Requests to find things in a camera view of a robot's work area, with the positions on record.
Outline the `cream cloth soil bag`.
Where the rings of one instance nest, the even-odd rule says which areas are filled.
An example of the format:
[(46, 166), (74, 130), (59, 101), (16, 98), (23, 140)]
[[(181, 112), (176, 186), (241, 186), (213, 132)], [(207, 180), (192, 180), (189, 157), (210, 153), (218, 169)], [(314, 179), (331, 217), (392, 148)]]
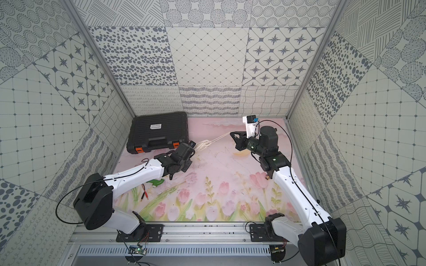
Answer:
[(207, 149), (210, 145), (211, 145), (210, 140), (204, 140), (204, 141), (197, 143), (194, 147), (194, 150), (195, 150), (196, 153), (198, 153), (200, 151)]

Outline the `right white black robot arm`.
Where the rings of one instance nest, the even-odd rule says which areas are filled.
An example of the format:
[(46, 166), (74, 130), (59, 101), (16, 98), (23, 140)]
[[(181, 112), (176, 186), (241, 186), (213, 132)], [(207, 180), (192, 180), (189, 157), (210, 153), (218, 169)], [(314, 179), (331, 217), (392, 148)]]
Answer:
[(297, 246), (308, 266), (325, 266), (340, 261), (346, 252), (347, 228), (340, 218), (332, 218), (300, 182), (292, 163), (279, 151), (277, 130), (261, 126), (254, 115), (244, 116), (245, 131), (230, 133), (238, 151), (248, 150), (267, 176), (287, 194), (300, 221), (293, 222), (282, 213), (265, 218), (261, 229), (251, 228), (252, 240), (261, 236)]

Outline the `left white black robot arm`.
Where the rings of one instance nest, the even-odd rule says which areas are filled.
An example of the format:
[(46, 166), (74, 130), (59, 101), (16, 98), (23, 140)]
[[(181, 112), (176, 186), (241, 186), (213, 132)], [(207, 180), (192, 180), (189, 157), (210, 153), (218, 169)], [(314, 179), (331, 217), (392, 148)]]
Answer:
[(166, 177), (173, 179), (179, 172), (187, 172), (195, 155), (193, 141), (181, 143), (176, 149), (156, 155), (141, 165), (116, 174), (90, 175), (73, 202), (74, 210), (87, 230), (108, 227), (117, 230), (118, 241), (144, 241), (149, 238), (149, 227), (137, 212), (127, 213), (114, 206), (114, 201), (133, 188)]

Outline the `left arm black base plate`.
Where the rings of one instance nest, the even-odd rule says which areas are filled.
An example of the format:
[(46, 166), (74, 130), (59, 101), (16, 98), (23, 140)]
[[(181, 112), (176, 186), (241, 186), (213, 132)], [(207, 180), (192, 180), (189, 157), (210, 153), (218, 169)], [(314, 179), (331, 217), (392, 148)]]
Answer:
[(126, 234), (121, 231), (117, 234), (116, 242), (160, 242), (163, 235), (164, 225), (146, 224), (139, 225), (132, 233)]

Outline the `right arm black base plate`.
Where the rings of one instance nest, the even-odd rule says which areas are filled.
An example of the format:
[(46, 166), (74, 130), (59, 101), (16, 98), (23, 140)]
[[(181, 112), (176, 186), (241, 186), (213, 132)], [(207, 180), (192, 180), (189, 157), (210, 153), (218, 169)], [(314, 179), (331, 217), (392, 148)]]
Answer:
[(250, 234), (251, 242), (284, 242), (284, 238), (278, 236), (271, 228), (265, 228), (264, 224), (250, 223), (246, 228)]

